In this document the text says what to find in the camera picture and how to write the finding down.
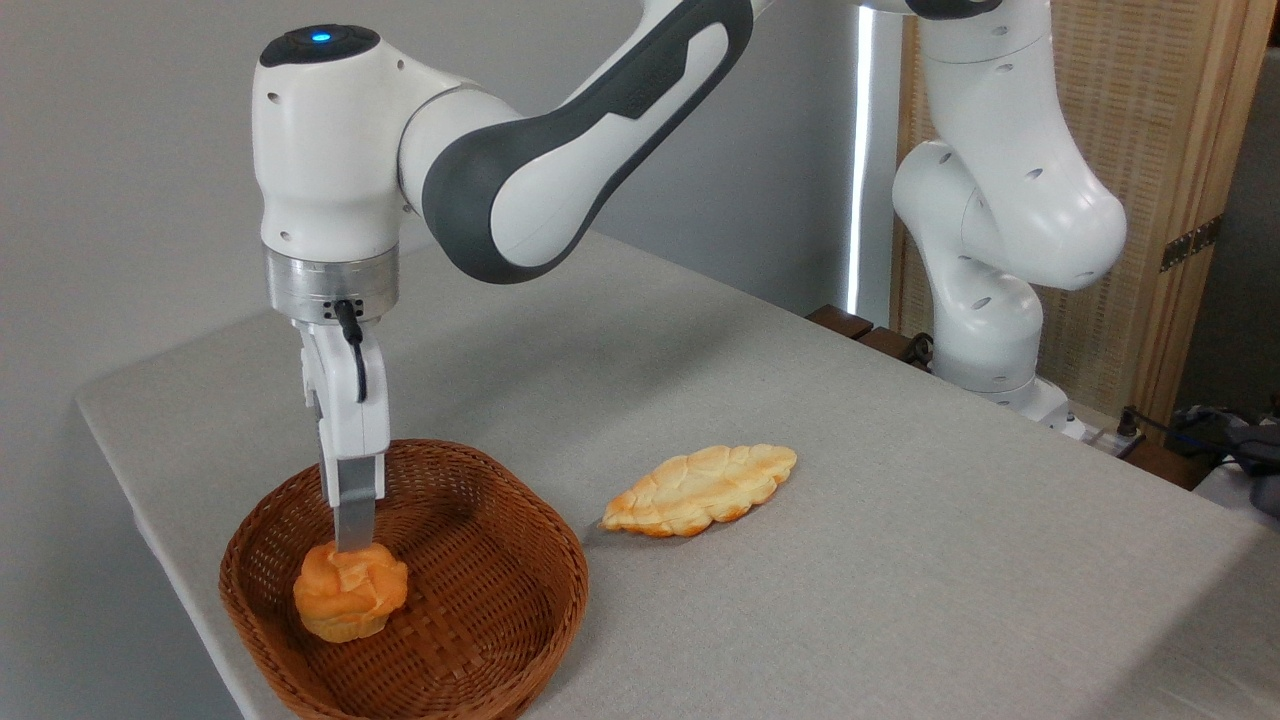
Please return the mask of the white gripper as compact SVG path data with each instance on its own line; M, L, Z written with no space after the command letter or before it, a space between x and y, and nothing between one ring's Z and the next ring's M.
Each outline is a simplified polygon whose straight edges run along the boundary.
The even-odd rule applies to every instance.
M365 325L358 354L337 324L292 325L303 343L303 396L317 411L335 548L352 553L372 544L376 502L387 492L390 413L381 347Z

